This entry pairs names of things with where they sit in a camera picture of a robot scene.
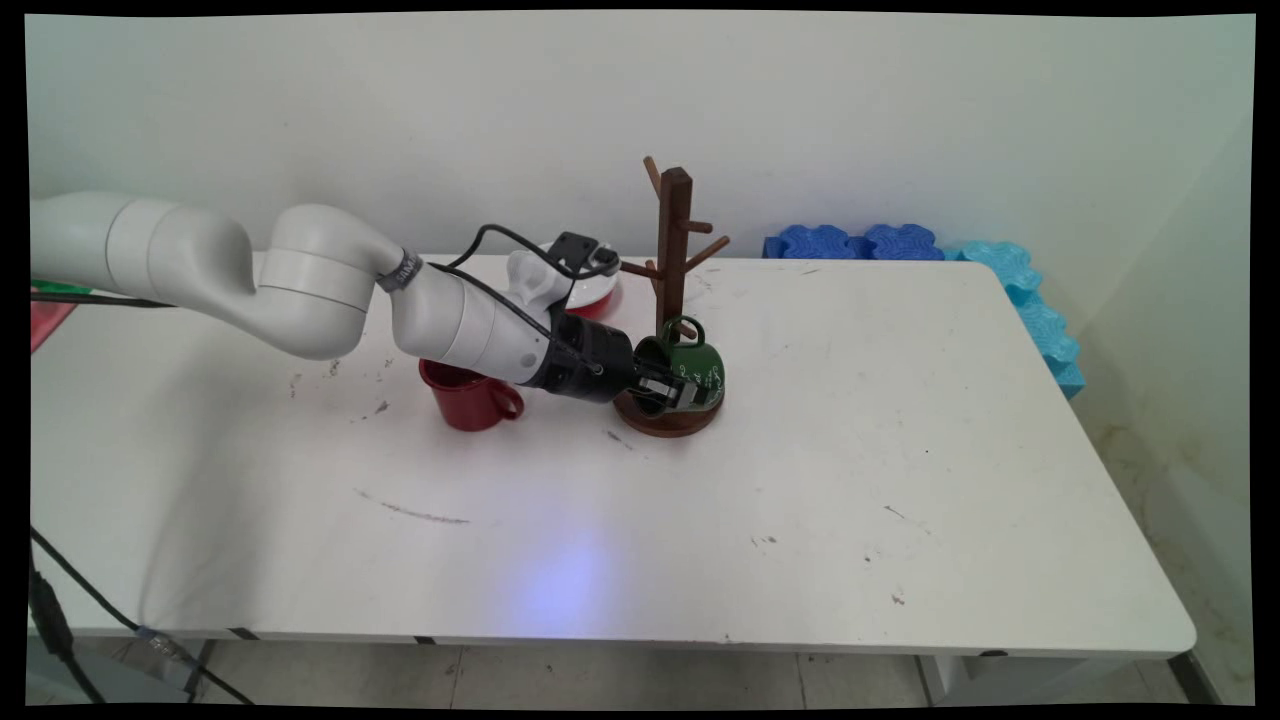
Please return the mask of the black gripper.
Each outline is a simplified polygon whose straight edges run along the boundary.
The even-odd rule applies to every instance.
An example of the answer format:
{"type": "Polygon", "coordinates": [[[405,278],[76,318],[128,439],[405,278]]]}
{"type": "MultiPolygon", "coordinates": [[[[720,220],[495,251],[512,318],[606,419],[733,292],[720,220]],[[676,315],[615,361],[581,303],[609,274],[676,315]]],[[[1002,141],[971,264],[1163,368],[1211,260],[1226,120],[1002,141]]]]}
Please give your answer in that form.
{"type": "Polygon", "coordinates": [[[636,389],[643,416],[698,410],[701,387],[671,374],[663,345],[637,345],[611,325],[568,313],[550,316],[550,343],[524,387],[591,404],[636,389]]]}

